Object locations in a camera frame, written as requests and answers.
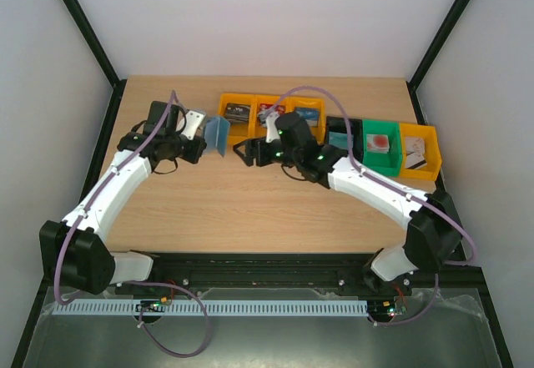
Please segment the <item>white pink credit card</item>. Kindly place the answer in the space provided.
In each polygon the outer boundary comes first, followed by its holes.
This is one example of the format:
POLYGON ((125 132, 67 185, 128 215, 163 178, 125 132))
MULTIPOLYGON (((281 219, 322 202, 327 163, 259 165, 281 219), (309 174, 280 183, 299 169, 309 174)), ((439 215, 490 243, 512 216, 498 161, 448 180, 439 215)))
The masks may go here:
POLYGON ((405 169, 418 170, 426 166, 427 162, 423 154, 414 152, 406 155, 405 169))

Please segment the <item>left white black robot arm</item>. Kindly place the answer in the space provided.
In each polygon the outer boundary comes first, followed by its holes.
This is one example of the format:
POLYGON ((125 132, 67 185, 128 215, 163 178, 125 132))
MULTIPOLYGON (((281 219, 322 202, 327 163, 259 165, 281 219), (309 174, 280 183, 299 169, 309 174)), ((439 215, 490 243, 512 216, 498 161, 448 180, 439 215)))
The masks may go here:
POLYGON ((148 117, 118 142, 101 178, 60 221, 46 221, 39 242, 46 278, 54 298, 68 305, 82 292, 97 295, 110 285, 146 280, 154 260, 143 252, 110 252, 107 238, 134 191, 163 161, 196 164, 207 147, 198 133, 206 113, 186 109, 171 96, 154 101, 148 117))

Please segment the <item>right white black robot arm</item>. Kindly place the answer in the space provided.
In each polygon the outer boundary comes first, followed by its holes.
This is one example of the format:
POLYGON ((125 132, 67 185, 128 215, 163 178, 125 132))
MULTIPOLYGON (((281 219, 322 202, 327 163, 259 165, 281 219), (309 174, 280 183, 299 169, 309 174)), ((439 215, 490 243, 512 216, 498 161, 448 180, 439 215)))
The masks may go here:
POLYGON ((384 293, 410 272, 439 273, 461 242, 456 206, 445 190, 407 187, 368 169, 344 149, 319 144, 297 113, 269 114, 266 135, 233 150, 248 166, 294 167, 303 180, 352 196, 405 230, 404 243, 377 251, 364 269, 365 287, 373 294, 384 293))

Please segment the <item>teal leather card holder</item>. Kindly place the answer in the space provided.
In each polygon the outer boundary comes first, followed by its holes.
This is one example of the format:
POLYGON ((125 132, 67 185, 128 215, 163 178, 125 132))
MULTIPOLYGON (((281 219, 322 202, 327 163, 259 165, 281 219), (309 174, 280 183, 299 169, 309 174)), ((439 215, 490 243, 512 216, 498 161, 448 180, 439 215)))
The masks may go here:
POLYGON ((204 126, 203 136, 206 143, 205 152, 217 152, 221 157, 226 154, 230 122, 220 115, 209 118, 204 126))

